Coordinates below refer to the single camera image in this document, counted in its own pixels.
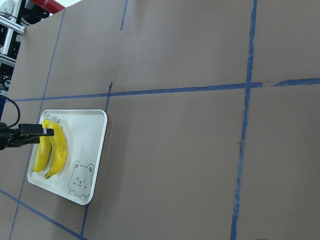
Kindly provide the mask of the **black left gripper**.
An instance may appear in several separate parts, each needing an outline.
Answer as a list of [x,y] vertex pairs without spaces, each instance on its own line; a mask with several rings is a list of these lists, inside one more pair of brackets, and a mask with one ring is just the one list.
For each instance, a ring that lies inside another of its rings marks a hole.
[[27,144],[38,144],[40,135],[53,137],[54,129],[43,128],[41,124],[21,123],[17,128],[10,128],[6,123],[0,123],[0,150],[18,148]]

